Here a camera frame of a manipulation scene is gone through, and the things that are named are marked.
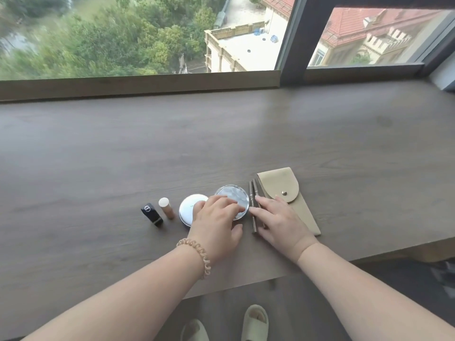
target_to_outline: spiral hair tie bracelet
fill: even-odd
[[[205,252],[204,248],[199,243],[192,241],[189,238],[183,238],[182,240],[178,241],[176,247],[182,244],[192,246],[202,257],[202,261],[204,261],[204,275],[202,276],[202,279],[205,279],[208,275],[210,275],[210,269],[212,268],[210,267],[210,260],[207,258],[207,253]]]

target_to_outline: silver round compact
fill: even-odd
[[[199,201],[207,201],[208,197],[202,194],[193,194],[189,195],[185,198],[185,200],[180,203],[180,207],[178,208],[178,215],[182,223],[186,226],[191,227],[193,223],[193,207],[196,202]]]
[[[240,188],[239,186],[234,184],[222,186],[220,189],[217,190],[215,195],[227,195],[228,198],[236,200],[240,206],[245,207],[245,210],[243,212],[238,213],[235,216],[234,220],[239,220],[245,214],[247,214],[248,207],[250,206],[250,199],[248,197],[247,192]]]

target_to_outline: river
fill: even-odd
[[[47,15],[35,19],[31,25],[19,25],[14,32],[0,39],[1,46],[6,52],[12,49],[34,49],[41,31],[53,31],[63,25],[64,17],[77,14],[82,18],[91,18],[101,7],[108,7],[115,0],[67,0],[68,11],[61,15],[58,12],[49,12]]]

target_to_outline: person's right arm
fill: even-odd
[[[259,233],[326,297],[353,341],[455,340],[455,328],[319,243],[284,200],[256,196]]]

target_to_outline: window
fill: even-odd
[[[274,70],[294,0],[0,0],[0,80]]]
[[[311,66],[319,66],[325,56],[325,52],[317,49],[314,55],[313,61],[311,62]]]
[[[327,48],[323,65],[415,62],[415,53],[452,14],[443,9],[334,8],[318,43]]]

